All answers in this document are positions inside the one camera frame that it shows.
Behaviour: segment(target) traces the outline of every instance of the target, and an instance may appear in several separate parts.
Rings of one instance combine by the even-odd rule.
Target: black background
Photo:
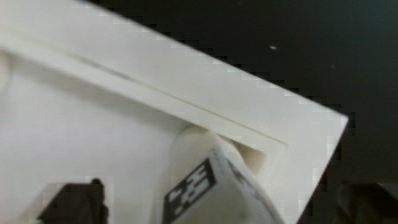
[[[330,223],[341,181],[398,182],[396,0],[98,2],[350,116],[300,218]]]

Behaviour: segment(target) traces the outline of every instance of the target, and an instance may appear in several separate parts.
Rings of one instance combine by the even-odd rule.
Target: qr code
[[[163,224],[172,224],[215,185],[209,159],[195,167],[163,198]]]

